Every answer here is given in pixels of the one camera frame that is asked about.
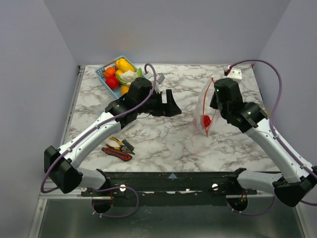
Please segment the clear zip top bag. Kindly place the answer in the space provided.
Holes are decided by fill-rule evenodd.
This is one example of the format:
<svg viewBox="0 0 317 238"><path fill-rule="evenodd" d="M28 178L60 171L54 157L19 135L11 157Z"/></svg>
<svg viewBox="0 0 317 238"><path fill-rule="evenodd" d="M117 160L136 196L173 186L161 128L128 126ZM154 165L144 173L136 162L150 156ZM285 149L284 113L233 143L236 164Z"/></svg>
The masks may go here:
<svg viewBox="0 0 317 238"><path fill-rule="evenodd" d="M209 129L212 126L216 110L210 107L214 93L214 76L207 81L202 88L193 114L193 126L204 136L208 137Z"/></svg>

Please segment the yellow lemon toy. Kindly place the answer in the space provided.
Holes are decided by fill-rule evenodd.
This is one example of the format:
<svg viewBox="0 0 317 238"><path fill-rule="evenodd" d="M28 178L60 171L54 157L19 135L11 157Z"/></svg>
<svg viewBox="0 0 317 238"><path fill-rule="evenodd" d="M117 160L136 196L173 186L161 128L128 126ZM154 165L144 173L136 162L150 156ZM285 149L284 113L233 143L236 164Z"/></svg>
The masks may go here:
<svg viewBox="0 0 317 238"><path fill-rule="evenodd" d="M121 86L121 89L120 89L121 96L126 94L128 91L129 91L129 86L126 86L126 85Z"/></svg>

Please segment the red bell pepper toy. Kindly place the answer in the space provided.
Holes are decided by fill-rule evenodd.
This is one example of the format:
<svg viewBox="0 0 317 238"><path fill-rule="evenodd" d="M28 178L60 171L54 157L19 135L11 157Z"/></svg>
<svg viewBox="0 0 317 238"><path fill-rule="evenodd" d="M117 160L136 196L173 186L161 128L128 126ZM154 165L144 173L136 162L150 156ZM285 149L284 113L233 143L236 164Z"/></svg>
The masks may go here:
<svg viewBox="0 0 317 238"><path fill-rule="evenodd" d="M119 80L115 77L115 76L109 76L106 80L105 80L106 85L111 89L111 90L115 90L120 86L120 82Z"/></svg>

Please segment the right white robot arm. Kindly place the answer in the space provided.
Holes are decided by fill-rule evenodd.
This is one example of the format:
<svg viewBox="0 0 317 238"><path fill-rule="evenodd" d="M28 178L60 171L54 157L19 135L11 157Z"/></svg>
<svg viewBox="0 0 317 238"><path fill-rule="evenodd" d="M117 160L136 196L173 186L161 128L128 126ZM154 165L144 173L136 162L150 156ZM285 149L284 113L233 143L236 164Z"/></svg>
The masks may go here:
<svg viewBox="0 0 317 238"><path fill-rule="evenodd" d="M228 124L237 127L254 140L272 159L280 172L268 174L239 169L228 181L228 189L239 194L254 189L274 194L282 203L295 207L317 183L317 169L299 155L270 125L262 108L252 102L243 102L239 85L231 78L214 83L210 107L219 110Z"/></svg>

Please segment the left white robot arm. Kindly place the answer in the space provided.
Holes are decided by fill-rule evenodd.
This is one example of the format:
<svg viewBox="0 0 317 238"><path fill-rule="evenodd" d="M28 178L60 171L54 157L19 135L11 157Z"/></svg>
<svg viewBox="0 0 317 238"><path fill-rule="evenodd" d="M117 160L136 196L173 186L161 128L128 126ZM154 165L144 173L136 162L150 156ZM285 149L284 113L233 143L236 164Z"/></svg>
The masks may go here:
<svg viewBox="0 0 317 238"><path fill-rule="evenodd" d="M98 119L72 141L59 148L48 147L44 151L44 172L64 194L78 187L92 188L99 196L109 192L110 184L101 170L80 167L84 159L103 141L119 133L139 114L154 117L173 117L182 113L172 90L166 90L166 103L162 93L156 92L155 83L138 77L127 93L112 101Z"/></svg>

